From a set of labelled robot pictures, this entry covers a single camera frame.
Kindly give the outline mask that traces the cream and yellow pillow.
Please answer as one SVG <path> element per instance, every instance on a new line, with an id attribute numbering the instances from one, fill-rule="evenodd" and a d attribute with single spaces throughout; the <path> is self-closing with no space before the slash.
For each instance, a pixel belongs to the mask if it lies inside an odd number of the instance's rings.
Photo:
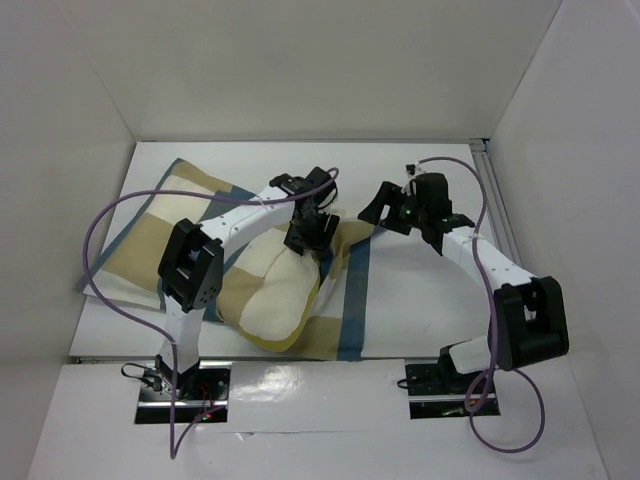
<path id="1" fill-rule="evenodd" d="M 319 267 L 310 253 L 283 251 L 244 306 L 239 329 L 260 348 L 289 349 L 307 321 L 319 280 Z"/>

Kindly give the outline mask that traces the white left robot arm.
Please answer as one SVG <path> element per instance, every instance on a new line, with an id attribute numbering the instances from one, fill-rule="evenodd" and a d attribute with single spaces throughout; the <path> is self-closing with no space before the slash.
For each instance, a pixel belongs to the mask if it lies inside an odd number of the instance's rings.
<path id="1" fill-rule="evenodd" d="M 158 267 L 170 338 L 155 357 L 161 385 L 172 397 L 184 399 L 196 390 L 202 317 L 222 290 L 227 257 L 283 223 L 284 245 L 294 253 L 329 252 L 339 217 L 326 209 L 337 193 L 338 173 L 335 167 L 315 167 L 305 177 L 281 174 L 222 215 L 174 226 Z"/>

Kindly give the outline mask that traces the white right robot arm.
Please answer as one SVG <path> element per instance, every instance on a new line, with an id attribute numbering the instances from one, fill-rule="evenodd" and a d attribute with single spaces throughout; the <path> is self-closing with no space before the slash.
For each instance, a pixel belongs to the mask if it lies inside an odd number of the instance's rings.
<path id="1" fill-rule="evenodd" d="M 475 222 L 455 213 L 443 174 L 420 173 L 404 187 L 384 181 L 358 218 L 403 235 L 418 230 L 439 255 L 488 292 L 492 316 L 487 335 L 441 350 L 436 379 L 444 390 L 460 391 L 492 358 L 500 369 L 513 371 L 568 353 L 559 282 L 519 267 L 476 231 Z"/>

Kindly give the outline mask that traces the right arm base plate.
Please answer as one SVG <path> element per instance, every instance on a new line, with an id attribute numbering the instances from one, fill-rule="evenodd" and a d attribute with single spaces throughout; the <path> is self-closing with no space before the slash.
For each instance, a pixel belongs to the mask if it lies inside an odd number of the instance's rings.
<path id="1" fill-rule="evenodd" d="M 464 418 L 465 395 L 476 376 L 436 363 L 408 363 L 396 386 L 407 393 L 411 420 Z"/>

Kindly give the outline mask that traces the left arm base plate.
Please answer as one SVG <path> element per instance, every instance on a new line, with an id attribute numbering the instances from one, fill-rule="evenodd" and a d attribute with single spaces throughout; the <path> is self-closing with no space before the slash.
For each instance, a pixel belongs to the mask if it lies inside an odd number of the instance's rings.
<path id="1" fill-rule="evenodd" d="M 123 377 L 140 383 L 134 423 L 168 424 L 171 385 L 151 365 L 127 362 Z M 202 423 L 226 423 L 231 369 L 229 366 L 201 368 L 177 393 L 175 423 L 189 424 L 200 416 Z"/>

